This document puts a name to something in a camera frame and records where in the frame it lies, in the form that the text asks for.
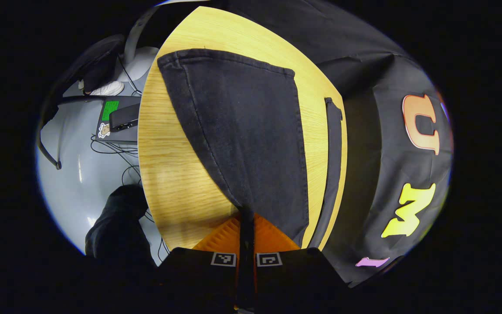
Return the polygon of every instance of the wooden table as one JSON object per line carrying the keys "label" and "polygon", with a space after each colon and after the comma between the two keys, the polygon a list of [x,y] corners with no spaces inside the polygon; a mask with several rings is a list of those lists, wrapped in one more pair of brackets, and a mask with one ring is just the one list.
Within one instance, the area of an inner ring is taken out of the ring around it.
{"label": "wooden table", "polygon": [[[306,248],[319,219],[326,185],[328,132],[324,98],[331,97],[344,114],[342,97],[321,70],[297,48],[251,20],[223,10],[195,9],[170,34],[156,58],[188,48],[229,51],[295,71],[309,188],[309,226],[302,245]],[[320,249],[328,239],[340,208],[346,177],[346,119],[342,121],[342,140],[338,194]],[[192,248],[237,212],[209,177],[185,137],[156,60],[142,96],[138,146],[148,205],[170,248]]]}

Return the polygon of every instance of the green sticker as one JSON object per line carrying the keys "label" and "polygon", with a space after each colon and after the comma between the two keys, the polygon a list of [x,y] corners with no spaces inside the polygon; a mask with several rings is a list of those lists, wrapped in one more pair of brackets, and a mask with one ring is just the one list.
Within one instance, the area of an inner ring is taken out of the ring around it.
{"label": "green sticker", "polygon": [[104,113],[102,113],[102,121],[109,121],[110,113],[116,111],[117,106],[119,106],[118,101],[106,101],[106,105],[104,106]]}

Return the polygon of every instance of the white sneaker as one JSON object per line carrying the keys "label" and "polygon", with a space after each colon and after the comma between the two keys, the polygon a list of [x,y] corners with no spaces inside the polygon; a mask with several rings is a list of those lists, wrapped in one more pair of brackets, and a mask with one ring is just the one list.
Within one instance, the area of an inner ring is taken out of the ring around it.
{"label": "white sneaker", "polygon": [[110,82],[102,87],[94,89],[90,95],[91,96],[115,96],[119,95],[121,91],[123,91],[123,88],[125,88],[125,84],[122,82],[118,82],[117,80],[114,80],[113,82]]}

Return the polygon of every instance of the black power bank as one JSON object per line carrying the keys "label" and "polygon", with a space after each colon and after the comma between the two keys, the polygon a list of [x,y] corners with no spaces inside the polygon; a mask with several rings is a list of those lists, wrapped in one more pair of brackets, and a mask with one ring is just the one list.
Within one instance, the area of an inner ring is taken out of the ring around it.
{"label": "black power bank", "polygon": [[110,132],[119,132],[138,125],[139,107],[140,103],[110,113]]}

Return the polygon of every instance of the yellow letter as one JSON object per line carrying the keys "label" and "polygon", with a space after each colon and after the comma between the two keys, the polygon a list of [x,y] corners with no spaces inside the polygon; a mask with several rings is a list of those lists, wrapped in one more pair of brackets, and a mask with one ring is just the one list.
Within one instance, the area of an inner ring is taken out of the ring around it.
{"label": "yellow letter", "polygon": [[391,219],[381,237],[387,237],[389,235],[411,235],[418,227],[418,224],[420,224],[420,220],[416,217],[416,214],[431,203],[434,194],[435,183],[426,190],[412,189],[412,185],[406,183],[402,188],[399,203],[404,205],[407,201],[413,202],[396,210],[396,215],[404,221],[398,221],[397,218]]}
{"label": "yellow letter", "polygon": [[435,110],[427,95],[417,97],[407,95],[402,101],[402,113],[404,113],[404,125],[406,133],[412,144],[421,149],[432,149],[435,155],[439,154],[439,132],[434,131],[433,135],[421,134],[416,127],[416,116],[430,117],[433,123],[436,122]]}

